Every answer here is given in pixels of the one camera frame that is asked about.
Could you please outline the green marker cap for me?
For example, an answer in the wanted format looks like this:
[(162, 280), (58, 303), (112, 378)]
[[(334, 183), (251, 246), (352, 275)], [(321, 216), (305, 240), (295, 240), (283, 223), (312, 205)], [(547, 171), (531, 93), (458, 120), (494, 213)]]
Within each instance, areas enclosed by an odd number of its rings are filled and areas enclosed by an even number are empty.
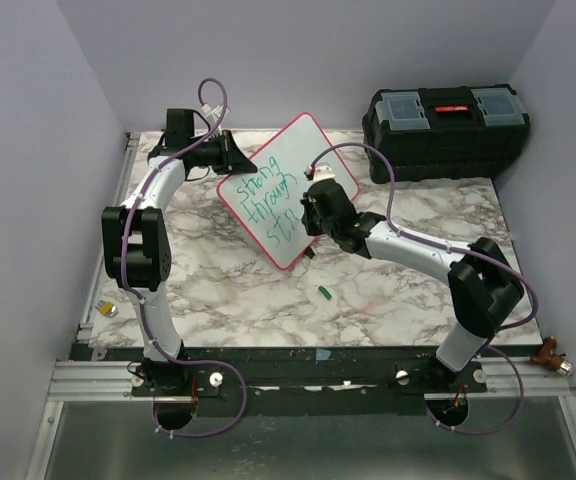
[(319, 286), (318, 287), (318, 291), (327, 299), (327, 300), (331, 300), (332, 299), (332, 295), (329, 292), (329, 290), (327, 288), (325, 288), (324, 286)]

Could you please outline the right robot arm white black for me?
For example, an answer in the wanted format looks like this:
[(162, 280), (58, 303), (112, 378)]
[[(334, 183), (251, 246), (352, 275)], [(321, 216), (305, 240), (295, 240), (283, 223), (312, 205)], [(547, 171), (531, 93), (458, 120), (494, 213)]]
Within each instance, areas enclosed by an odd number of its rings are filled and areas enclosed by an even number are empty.
[(301, 204), (308, 235), (326, 235), (349, 254), (400, 264), (448, 286), (457, 324), (427, 370), (430, 384), (439, 391), (451, 391), (462, 383), (464, 367), (496, 336), (524, 296), (520, 280), (488, 238), (452, 244), (396, 230), (383, 215), (358, 212), (333, 179), (313, 183)]

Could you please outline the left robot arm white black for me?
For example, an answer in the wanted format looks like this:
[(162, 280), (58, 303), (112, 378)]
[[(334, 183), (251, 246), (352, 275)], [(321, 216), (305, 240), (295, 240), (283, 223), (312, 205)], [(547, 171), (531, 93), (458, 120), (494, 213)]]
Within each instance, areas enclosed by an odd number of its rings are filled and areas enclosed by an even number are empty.
[(175, 192), (195, 168), (217, 175), (253, 174), (257, 167), (221, 128), (225, 105), (200, 110), (170, 108), (166, 129), (148, 154), (148, 168), (136, 190), (121, 205), (101, 215), (104, 266), (128, 296), (144, 338), (144, 357), (162, 363), (155, 382), (169, 395), (182, 393), (190, 380), (180, 364), (183, 341), (167, 298), (172, 253), (164, 213)]

